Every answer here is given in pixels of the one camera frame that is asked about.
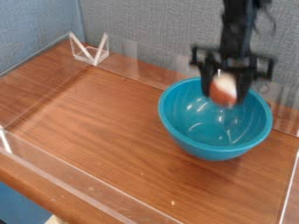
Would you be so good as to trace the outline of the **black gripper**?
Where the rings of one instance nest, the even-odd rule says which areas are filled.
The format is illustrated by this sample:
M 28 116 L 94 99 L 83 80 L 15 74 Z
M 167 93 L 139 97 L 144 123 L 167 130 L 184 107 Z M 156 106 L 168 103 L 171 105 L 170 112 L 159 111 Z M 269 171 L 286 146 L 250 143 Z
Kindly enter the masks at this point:
M 200 70 L 200 85 L 206 96 L 210 96 L 215 71 L 222 69 L 236 75 L 238 104 L 248 94 L 252 80 L 273 79 L 275 59 L 251 52 L 250 41 L 255 19 L 242 17 L 236 21 L 223 19 L 219 49 L 191 47 L 191 62 Z

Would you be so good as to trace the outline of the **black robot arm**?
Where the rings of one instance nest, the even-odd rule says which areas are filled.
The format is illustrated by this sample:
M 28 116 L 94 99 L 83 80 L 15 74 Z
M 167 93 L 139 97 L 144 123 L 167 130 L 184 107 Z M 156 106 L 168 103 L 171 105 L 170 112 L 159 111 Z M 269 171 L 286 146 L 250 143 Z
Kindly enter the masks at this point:
M 277 59 L 251 51 L 258 12 L 273 0 L 223 0 L 219 47 L 191 46 L 190 65 L 200 72 L 203 94 L 222 107 L 240 104 L 259 79 L 273 80 Z

